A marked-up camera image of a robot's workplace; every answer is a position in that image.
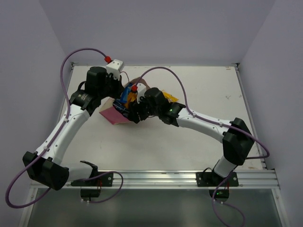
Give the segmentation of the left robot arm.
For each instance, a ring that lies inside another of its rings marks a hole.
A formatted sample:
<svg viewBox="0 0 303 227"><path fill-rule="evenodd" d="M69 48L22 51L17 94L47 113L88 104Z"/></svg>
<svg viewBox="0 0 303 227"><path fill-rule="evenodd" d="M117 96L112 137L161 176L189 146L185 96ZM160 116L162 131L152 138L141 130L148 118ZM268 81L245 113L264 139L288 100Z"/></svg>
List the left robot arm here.
<svg viewBox="0 0 303 227"><path fill-rule="evenodd" d="M83 82L68 98L68 107L52 133L35 152L26 152L22 160L30 179L59 190L67 182L82 180L92 186L98 181L98 167L88 161L62 166L64 154L81 126L92 116L101 100L119 98L124 90L119 68L91 67Z"/></svg>

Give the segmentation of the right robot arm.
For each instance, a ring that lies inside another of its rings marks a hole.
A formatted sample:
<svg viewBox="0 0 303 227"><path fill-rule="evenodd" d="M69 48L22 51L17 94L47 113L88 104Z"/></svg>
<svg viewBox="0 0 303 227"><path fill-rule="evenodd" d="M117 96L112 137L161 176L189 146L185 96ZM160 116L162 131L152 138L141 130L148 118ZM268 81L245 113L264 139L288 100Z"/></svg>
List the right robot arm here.
<svg viewBox="0 0 303 227"><path fill-rule="evenodd" d="M128 120L138 123L156 116L167 125L192 129L222 143L223 156L211 173L215 185L223 185L230 172L243 165L254 144L247 125L240 118L228 121L197 113L183 104L170 102L158 88L148 89L143 84L132 86L131 93L136 99L129 103Z"/></svg>

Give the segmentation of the pink beige paper bag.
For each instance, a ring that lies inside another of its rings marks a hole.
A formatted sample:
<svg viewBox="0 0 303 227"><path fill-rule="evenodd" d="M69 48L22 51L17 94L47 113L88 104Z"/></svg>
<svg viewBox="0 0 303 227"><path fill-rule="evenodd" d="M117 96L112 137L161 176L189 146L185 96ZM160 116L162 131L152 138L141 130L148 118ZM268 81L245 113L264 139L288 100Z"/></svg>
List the pink beige paper bag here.
<svg viewBox="0 0 303 227"><path fill-rule="evenodd" d="M146 88L150 88L147 82L144 79L139 80L139 77L130 80L126 71L122 71L121 74L125 74L127 78L127 83L124 84L124 87L127 87L129 84L135 84L137 81L139 83L146 86ZM112 125L123 124L130 122L125 116L123 115L126 113L126 107L124 104L120 104L113 98L109 98L100 108L99 111L100 115L102 115L108 122Z"/></svg>

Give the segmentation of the yellow orange snack packet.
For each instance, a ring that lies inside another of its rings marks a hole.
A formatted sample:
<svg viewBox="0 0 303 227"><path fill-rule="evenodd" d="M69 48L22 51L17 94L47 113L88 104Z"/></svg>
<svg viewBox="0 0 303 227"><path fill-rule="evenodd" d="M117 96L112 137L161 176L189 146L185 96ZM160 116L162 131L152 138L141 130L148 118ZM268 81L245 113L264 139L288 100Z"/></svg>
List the yellow orange snack packet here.
<svg viewBox="0 0 303 227"><path fill-rule="evenodd" d="M167 93L165 90L162 90L161 92L170 103L175 103L179 100L178 98L174 97L172 94Z"/></svg>

